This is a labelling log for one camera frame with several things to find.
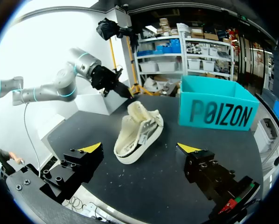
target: white sneaker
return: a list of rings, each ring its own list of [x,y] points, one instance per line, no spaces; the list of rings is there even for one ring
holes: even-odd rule
[[[137,161],[160,136],[163,119],[159,111],[147,111],[139,102],[128,106],[129,115],[122,118],[122,128],[114,147],[117,159],[123,164]]]

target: robotic arm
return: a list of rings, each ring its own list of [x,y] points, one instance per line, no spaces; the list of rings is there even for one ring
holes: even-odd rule
[[[23,77],[14,77],[9,80],[0,80],[0,98],[10,91],[20,90],[23,87]]]
[[[101,61],[89,53],[72,48],[66,68],[57,73],[52,84],[22,89],[22,77],[6,81],[0,80],[0,98],[13,91],[13,105],[49,100],[70,102],[77,95],[76,76],[78,74],[89,80],[93,88],[97,90],[104,88],[105,97],[110,90],[114,90],[121,97],[132,98],[133,95],[129,88],[119,82],[121,71],[114,73],[101,66]]]

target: round black platform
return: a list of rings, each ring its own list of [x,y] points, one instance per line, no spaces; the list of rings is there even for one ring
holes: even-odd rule
[[[71,147],[103,143],[105,158],[90,182],[83,185],[104,203],[146,223],[206,221],[215,203],[208,201],[195,183],[190,184],[176,164],[177,142],[214,152],[222,166],[236,171],[236,181],[247,175],[263,185],[261,159],[250,131],[179,126],[178,98],[140,96],[136,100],[150,111],[160,111],[164,129],[134,164],[120,163],[113,153],[121,119],[133,100],[127,100],[110,116],[78,112],[49,136],[49,142],[60,158]],[[256,197],[261,196],[262,189]]]

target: shoe sole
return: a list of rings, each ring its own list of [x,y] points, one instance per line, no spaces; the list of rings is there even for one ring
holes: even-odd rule
[[[160,122],[162,124],[162,126],[158,126],[155,130],[155,132],[151,135],[150,138],[147,139],[146,143],[142,146],[140,146],[138,149],[136,149],[131,155],[127,156],[127,157],[117,157],[117,159],[123,163],[123,164],[132,164],[134,163],[135,161],[137,161],[141,156],[142,154],[149,148],[150,145],[152,145],[153,142],[155,142],[158,137],[161,135],[162,133],[162,130],[163,130],[163,118],[162,116],[159,114],[159,117],[160,117]]]

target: teal box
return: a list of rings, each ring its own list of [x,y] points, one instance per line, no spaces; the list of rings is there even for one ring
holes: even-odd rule
[[[183,76],[179,125],[248,131],[259,102],[236,82]]]

